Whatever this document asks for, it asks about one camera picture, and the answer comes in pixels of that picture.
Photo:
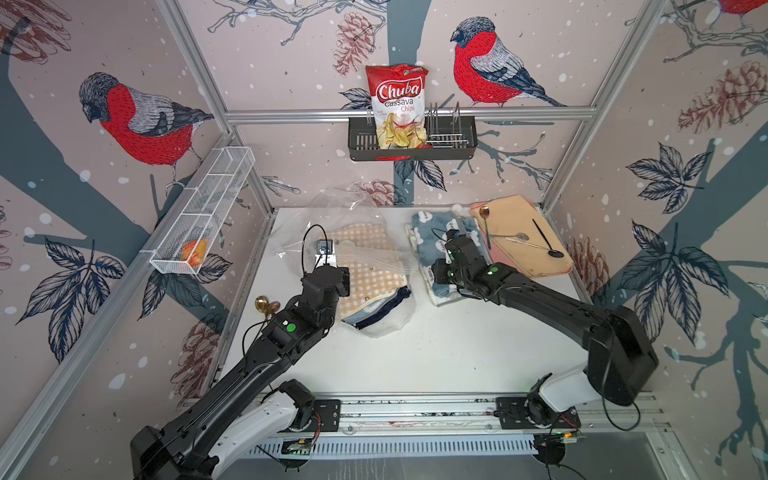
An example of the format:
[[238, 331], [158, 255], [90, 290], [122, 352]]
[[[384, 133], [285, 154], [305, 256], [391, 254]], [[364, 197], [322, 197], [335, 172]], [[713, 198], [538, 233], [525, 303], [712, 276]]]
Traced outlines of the clear plastic vacuum bag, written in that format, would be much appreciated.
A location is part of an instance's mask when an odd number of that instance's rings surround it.
[[301, 273], [330, 265], [345, 267], [350, 293], [336, 320], [380, 338], [405, 327], [416, 310], [410, 274], [417, 261], [395, 240], [394, 228], [370, 194], [328, 187], [309, 206], [288, 216], [271, 234], [272, 251]]

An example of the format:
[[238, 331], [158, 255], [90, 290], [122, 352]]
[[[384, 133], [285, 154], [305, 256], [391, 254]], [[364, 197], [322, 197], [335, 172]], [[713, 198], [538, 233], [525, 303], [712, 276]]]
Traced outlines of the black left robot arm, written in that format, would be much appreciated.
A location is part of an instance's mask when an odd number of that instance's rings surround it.
[[296, 380], [254, 402], [329, 333], [339, 300], [350, 294], [350, 273], [322, 265], [303, 277], [302, 287], [200, 400], [162, 428], [146, 426], [134, 436], [134, 478], [217, 479], [262, 440], [310, 423], [315, 397]]

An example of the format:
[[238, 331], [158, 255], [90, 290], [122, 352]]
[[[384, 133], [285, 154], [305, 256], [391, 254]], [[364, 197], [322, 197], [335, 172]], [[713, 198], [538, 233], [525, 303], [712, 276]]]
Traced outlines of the white teal patterned blanket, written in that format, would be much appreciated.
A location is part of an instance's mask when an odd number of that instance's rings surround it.
[[418, 227], [410, 224], [405, 226], [406, 237], [411, 248], [411, 252], [418, 261], [418, 269], [425, 286], [427, 294], [433, 305], [441, 307], [461, 301], [462, 295], [454, 285], [443, 285], [435, 282], [434, 273], [431, 270], [432, 265], [439, 259], [446, 259], [443, 246], [445, 241], [443, 236], [436, 237], [432, 231], [428, 234], [434, 239], [433, 242], [424, 240], [421, 237]]

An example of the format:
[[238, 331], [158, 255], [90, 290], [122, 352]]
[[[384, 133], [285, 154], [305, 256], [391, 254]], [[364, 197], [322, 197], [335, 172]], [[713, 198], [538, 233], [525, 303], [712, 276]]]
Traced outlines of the teal cloud pattern blanket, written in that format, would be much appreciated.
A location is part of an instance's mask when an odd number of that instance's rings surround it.
[[486, 262], [490, 262], [481, 229], [476, 219], [467, 216], [468, 212], [468, 208], [458, 205], [451, 211], [419, 210], [411, 216], [411, 223], [406, 227], [411, 248], [418, 257], [419, 271], [427, 285], [427, 293], [435, 306], [440, 307], [463, 299], [454, 285], [438, 284], [431, 270], [437, 260], [449, 261], [445, 250], [448, 230], [455, 229], [461, 234], [466, 234]]

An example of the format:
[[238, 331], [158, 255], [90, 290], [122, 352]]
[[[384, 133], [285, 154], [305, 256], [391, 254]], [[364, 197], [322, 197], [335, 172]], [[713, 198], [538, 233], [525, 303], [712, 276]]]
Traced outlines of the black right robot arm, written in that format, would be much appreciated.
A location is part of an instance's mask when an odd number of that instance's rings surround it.
[[475, 242], [452, 229], [446, 232], [446, 257], [431, 270], [438, 284], [452, 284], [469, 298], [526, 313], [554, 328], [587, 351], [587, 362], [537, 381], [531, 406], [563, 412], [598, 399], [631, 406], [659, 365], [638, 316], [627, 307], [594, 306], [543, 286], [502, 263], [489, 264]]

